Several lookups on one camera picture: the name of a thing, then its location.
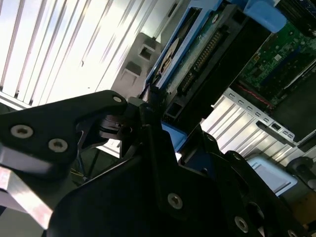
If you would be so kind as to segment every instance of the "green circuit board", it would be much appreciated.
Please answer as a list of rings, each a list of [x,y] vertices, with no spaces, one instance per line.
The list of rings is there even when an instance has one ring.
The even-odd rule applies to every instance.
[[[238,80],[250,85],[274,106],[286,88],[316,58],[316,39],[301,34],[291,23],[271,34],[240,72]]]

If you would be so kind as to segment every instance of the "metal plate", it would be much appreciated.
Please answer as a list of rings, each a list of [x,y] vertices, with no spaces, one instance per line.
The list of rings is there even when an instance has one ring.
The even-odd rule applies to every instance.
[[[0,102],[18,109],[111,88],[137,34],[157,37],[178,0],[0,2]]]
[[[286,166],[291,160],[299,156],[316,158],[316,148],[304,153],[297,147],[283,144],[262,131],[256,122],[261,118],[254,115],[247,108],[231,100],[228,89],[215,104],[214,111],[201,124],[202,129],[211,134],[218,142],[222,152],[236,151],[244,157],[253,154],[264,154]]]

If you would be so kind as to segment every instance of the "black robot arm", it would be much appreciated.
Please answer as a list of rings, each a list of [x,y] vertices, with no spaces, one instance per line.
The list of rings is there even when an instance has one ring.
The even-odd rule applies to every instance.
[[[137,98],[102,91],[0,120],[0,188],[48,237],[308,236],[243,157],[221,153],[200,127],[178,163],[160,116]],[[41,199],[38,186],[52,195],[78,152],[109,138],[122,141],[118,163],[54,207]],[[209,168],[187,168],[195,156]]]

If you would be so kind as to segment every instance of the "metal screw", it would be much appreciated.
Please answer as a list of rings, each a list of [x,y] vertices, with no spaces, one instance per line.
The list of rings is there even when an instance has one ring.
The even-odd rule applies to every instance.
[[[48,147],[53,152],[61,153],[61,152],[64,152],[64,151],[67,150],[68,143],[65,140],[63,140],[63,139],[55,138],[55,139],[51,139],[48,142]]]
[[[238,154],[233,153],[233,156],[234,156],[236,159],[240,160],[240,157],[239,157],[239,155],[238,155]]]
[[[113,96],[113,99],[116,101],[116,102],[122,102],[121,98],[117,97],[117,96]]]
[[[235,223],[242,232],[244,232],[245,234],[248,233],[249,228],[244,219],[242,219],[240,216],[236,216]]]
[[[183,206],[181,198],[174,193],[168,194],[168,203],[177,210],[180,210]]]
[[[212,23],[215,23],[215,22],[217,21],[217,19],[218,19],[218,14],[216,14],[216,15],[214,16],[214,18],[213,18],[213,20],[212,20]]]
[[[292,231],[292,230],[288,230],[287,233],[288,233],[288,235],[289,235],[290,237],[297,237],[297,235],[295,234],[295,232]]]
[[[26,125],[15,125],[11,128],[11,134],[17,138],[29,138],[33,135],[33,129]]]

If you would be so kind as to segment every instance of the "circuit board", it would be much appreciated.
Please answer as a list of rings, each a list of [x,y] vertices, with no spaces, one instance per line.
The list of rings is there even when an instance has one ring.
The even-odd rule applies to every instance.
[[[316,39],[304,36],[288,22],[281,31],[267,38],[240,72],[238,80],[276,106],[287,96],[285,89],[315,59]]]
[[[205,50],[207,48],[207,54],[210,54],[212,49],[216,46],[216,43],[221,39],[220,32],[215,32],[217,23],[222,18],[221,11],[215,12],[212,17],[210,17],[200,33],[198,34],[196,40],[190,46],[184,58],[181,60],[179,67],[174,73],[174,79],[167,86],[167,93],[172,93],[180,84],[182,89],[185,91],[190,86],[190,83],[194,80],[195,74],[189,72],[189,69],[194,67],[195,71],[200,70],[200,65],[195,65],[200,61],[201,65],[204,63]]]

